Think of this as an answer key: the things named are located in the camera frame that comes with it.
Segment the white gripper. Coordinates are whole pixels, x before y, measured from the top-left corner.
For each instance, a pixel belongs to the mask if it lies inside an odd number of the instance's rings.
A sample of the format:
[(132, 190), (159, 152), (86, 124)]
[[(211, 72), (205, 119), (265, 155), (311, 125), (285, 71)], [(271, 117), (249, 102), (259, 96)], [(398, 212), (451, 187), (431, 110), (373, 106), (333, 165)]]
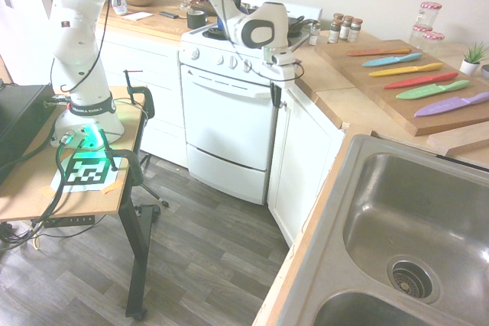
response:
[(294, 63), (283, 66), (268, 63), (267, 78), (270, 80), (272, 106), (281, 106), (282, 89), (290, 89), (295, 84), (296, 66)]

